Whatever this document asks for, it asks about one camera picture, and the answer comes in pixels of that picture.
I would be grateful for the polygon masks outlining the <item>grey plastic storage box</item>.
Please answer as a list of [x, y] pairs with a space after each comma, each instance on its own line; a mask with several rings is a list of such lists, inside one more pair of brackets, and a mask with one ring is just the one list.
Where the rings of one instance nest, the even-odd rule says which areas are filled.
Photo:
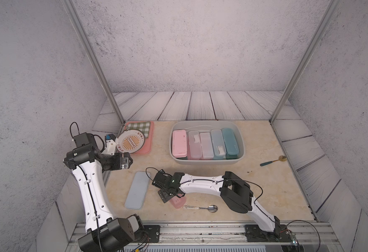
[[[223, 159], [223, 160], [204, 160], [203, 158], [199, 159], [199, 160], [190, 160], [189, 159], [189, 152], [186, 158], [184, 159], [177, 159], [175, 157], [173, 157], [172, 153], [171, 153], [171, 142], [172, 142], [172, 132], [174, 130], [185, 130], [187, 132], [187, 150], [188, 150], [188, 132], [189, 131], [198, 131], [199, 133], [202, 132], [209, 132], [211, 133], [211, 130], [213, 129], [220, 129], [222, 130], [223, 128], [230, 128], [234, 131], [238, 146], [239, 146], [239, 157], [237, 159]], [[229, 165], [229, 164], [235, 164], [237, 163], [239, 160], [243, 159], [244, 157], [244, 153], [245, 153], [245, 147], [244, 147], [244, 143], [243, 143], [243, 138], [241, 135], [240, 130], [238, 129], [238, 127], [229, 121], [180, 121], [178, 123], [176, 123], [173, 126], [172, 132], [170, 134], [170, 155], [171, 157], [179, 164], [182, 165]]]

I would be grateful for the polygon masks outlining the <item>teal pencil case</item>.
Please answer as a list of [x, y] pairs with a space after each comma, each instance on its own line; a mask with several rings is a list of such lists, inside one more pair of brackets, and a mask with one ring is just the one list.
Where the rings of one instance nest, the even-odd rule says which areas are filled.
[[222, 135], [226, 146], [226, 158], [237, 159], [240, 151], [234, 131], [230, 128], [223, 128]]

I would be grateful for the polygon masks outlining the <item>clear pencil case with label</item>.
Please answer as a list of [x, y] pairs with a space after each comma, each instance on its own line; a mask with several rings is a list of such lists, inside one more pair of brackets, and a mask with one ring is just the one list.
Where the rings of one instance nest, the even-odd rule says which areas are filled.
[[202, 145], [198, 131], [188, 132], [188, 152], [190, 160], [199, 160], [202, 158]]

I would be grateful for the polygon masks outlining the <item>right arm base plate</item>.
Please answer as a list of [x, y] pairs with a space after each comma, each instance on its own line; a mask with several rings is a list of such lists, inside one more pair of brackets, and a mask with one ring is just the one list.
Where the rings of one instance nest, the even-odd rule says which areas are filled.
[[247, 242], [266, 243], [290, 243], [293, 241], [291, 235], [282, 231], [282, 226], [276, 225], [274, 232], [262, 231], [258, 225], [245, 225], [245, 236]]

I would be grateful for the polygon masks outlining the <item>translucent pink pencil case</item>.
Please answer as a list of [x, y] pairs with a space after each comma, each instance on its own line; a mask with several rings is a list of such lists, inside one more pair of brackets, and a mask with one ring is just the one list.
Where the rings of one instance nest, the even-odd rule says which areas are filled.
[[211, 160], [214, 158], [213, 145], [211, 134], [209, 132], [200, 133], [202, 158], [204, 160]]

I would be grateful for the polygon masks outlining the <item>light pink ridged pencil case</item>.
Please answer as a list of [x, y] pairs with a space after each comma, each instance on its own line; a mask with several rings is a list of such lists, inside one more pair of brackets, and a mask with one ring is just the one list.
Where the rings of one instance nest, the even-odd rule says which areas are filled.
[[187, 157], [187, 132], [185, 130], [174, 130], [172, 132], [171, 153], [177, 159]]

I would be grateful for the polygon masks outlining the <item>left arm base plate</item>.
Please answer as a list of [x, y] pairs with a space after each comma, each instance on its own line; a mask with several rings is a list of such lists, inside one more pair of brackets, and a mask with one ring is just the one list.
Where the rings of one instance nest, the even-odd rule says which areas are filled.
[[160, 225], [145, 225], [140, 227], [135, 233], [135, 243], [158, 243], [161, 234]]

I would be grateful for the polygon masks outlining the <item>light blue pencil case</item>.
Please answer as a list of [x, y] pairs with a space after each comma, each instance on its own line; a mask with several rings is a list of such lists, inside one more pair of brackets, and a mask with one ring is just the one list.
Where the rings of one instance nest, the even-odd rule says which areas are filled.
[[150, 173], [149, 172], [136, 172], [131, 187], [129, 189], [126, 201], [125, 208], [130, 210], [141, 210], [145, 197], [148, 191], [148, 186], [150, 182]]

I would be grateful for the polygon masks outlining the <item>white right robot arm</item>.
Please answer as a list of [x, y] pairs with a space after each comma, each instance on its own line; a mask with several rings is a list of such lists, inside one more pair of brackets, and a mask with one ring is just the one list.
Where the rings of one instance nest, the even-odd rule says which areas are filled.
[[230, 210], [246, 214], [257, 223], [260, 231], [279, 238], [280, 220], [261, 206], [251, 191], [251, 184], [229, 171], [222, 176], [204, 177], [182, 172], [170, 175], [159, 170], [152, 178], [152, 185], [159, 188], [158, 193], [165, 203], [189, 193], [219, 196]]

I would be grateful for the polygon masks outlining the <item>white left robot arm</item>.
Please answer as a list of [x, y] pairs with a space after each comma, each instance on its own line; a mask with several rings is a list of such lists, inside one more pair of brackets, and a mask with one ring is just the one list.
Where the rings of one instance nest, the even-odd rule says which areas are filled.
[[78, 245], [83, 252], [116, 252], [136, 241], [145, 228], [136, 214], [119, 218], [113, 213], [103, 181], [104, 171], [129, 169], [130, 154], [103, 154], [91, 133], [73, 137], [76, 148], [68, 152], [64, 164], [76, 179], [85, 210], [85, 235]]

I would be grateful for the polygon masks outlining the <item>rose pink pencil case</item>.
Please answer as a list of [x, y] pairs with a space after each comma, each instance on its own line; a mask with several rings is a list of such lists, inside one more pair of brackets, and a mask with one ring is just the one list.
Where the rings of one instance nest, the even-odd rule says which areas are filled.
[[187, 198], [185, 196], [174, 196], [169, 200], [169, 203], [175, 208], [180, 209], [186, 204]]

